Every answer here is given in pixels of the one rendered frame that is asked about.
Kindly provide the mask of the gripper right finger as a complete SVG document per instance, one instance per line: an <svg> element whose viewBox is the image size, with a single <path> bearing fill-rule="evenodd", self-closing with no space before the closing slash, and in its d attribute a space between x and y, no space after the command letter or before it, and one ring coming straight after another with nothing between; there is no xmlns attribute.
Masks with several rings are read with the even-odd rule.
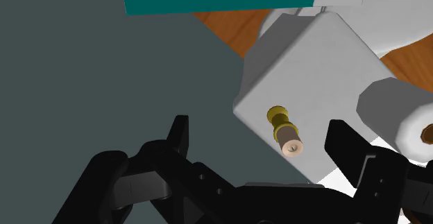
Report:
<svg viewBox="0 0 433 224"><path fill-rule="evenodd" d="M329 122L324 149L356 188L347 211L353 224L433 224L433 160L411 163L388 148L374 146L341 119Z"/></svg>

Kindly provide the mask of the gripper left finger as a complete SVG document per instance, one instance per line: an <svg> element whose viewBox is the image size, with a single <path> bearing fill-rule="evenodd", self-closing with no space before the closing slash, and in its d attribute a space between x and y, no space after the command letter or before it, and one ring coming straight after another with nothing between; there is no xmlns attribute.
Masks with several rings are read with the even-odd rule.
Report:
<svg viewBox="0 0 433 224"><path fill-rule="evenodd" d="M166 139L146 142L133 157L96 154L52 224L124 224L149 201L168 224L237 224L235 187L187 160L189 118L176 116Z"/></svg>

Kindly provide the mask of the white toilet paper roll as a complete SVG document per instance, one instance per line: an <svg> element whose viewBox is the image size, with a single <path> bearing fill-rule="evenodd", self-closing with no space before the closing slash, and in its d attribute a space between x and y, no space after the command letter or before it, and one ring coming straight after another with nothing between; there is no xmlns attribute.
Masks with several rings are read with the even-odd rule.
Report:
<svg viewBox="0 0 433 224"><path fill-rule="evenodd" d="M433 160L433 92L385 78L371 83L356 109L362 122L406 158Z"/></svg>

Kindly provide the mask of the gold and beige spool-shaped object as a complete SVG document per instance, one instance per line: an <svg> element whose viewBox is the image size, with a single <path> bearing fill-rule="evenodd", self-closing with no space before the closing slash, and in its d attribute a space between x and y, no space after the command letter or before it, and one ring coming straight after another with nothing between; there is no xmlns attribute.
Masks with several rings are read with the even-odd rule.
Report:
<svg viewBox="0 0 433 224"><path fill-rule="evenodd" d="M273 106L266 114L273 126L273 138L279 144L286 157L297 157L303 151L303 143L298 128L289 120L288 111L282 106Z"/></svg>

